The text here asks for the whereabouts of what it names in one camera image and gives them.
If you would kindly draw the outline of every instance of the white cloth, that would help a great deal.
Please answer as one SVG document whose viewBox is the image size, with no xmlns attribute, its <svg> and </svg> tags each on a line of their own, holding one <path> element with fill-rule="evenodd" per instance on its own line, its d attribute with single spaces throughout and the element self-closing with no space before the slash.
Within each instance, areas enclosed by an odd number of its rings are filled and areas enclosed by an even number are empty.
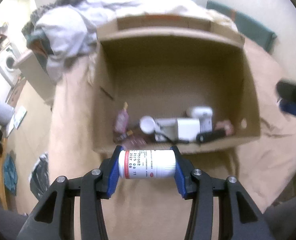
<svg viewBox="0 0 296 240">
<path fill-rule="evenodd" d="M 54 82 L 61 79 L 66 59 L 93 51 L 96 28 L 116 17 L 142 14 L 176 14 L 217 22 L 238 31 L 227 16 L 207 10 L 191 0 L 85 0 L 76 7 L 62 6 L 43 15 L 36 23 L 50 41 L 54 55 L 47 71 Z"/>
</svg>

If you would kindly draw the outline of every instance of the bottle label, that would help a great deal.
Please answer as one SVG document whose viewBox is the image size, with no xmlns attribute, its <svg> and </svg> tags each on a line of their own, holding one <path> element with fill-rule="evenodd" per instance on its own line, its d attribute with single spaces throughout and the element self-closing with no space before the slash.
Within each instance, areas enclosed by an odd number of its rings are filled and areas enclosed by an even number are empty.
<svg viewBox="0 0 296 240">
<path fill-rule="evenodd" d="M 157 166 L 154 150 L 128 150 L 125 153 L 126 179 L 154 179 Z"/>
</svg>

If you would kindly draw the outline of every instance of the beige bed sheet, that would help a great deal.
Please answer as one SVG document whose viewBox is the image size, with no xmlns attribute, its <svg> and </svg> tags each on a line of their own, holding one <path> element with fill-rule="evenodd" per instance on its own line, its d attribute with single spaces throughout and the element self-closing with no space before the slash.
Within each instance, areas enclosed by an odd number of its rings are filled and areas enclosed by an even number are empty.
<svg viewBox="0 0 296 240">
<path fill-rule="evenodd" d="M 260 139 L 224 152 L 185 157 L 210 176 L 237 176 L 264 212 L 296 171 L 296 118 L 282 114 L 276 105 L 275 84 L 286 76 L 282 68 L 248 39 L 244 49 L 258 94 Z M 51 182 L 60 175 L 83 176 L 109 157 L 92 150 L 96 84 L 90 85 L 90 66 L 89 57 L 78 58 L 56 87 L 49 143 Z M 181 198 L 173 179 L 120 179 L 115 194 L 102 204 L 109 239 L 184 239 L 191 201 Z M 79 223 L 76 200 L 76 239 Z M 214 228 L 217 225 L 214 216 Z"/>
</svg>

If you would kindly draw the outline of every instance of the silver bolt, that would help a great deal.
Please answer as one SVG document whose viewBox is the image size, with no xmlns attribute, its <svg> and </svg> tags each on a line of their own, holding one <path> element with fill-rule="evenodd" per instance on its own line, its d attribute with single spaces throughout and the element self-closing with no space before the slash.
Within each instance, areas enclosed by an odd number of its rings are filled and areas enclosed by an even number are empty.
<svg viewBox="0 0 296 240">
<path fill-rule="evenodd" d="M 236 182 L 237 182 L 237 179 L 236 179 L 234 176 L 230 176 L 230 177 L 228 178 L 228 180 L 229 180 L 229 182 L 231 182 L 231 183 L 236 183 Z"/>
<path fill-rule="evenodd" d="M 99 175 L 101 173 L 100 169 L 94 169 L 91 171 L 92 175 Z"/>
<path fill-rule="evenodd" d="M 201 175 L 201 170 L 195 169 L 195 170 L 193 170 L 193 174 L 195 174 L 197 176 L 200 176 Z"/>
<path fill-rule="evenodd" d="M 65 178 L 64 176 L 59 176 L 59 177 L 57 178 L 57 182 L 59 182 L 59 183 L 64 182 L 65 179 L 66 179 L 66 178 Z"/>
</svg>

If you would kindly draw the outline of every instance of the white bottle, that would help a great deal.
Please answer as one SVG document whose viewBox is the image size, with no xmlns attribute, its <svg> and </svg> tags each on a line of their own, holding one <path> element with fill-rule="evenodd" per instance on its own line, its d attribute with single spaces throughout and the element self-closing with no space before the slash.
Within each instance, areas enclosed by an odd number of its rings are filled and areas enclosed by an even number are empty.
<svg viewBox="0 0 296 240">
<path fill-rule="evenodd" d="M 118 167 L 124 179 L 171 178 L 176 172 L 176 157 L 172 150 L 121 151 Z"/>
</svg>

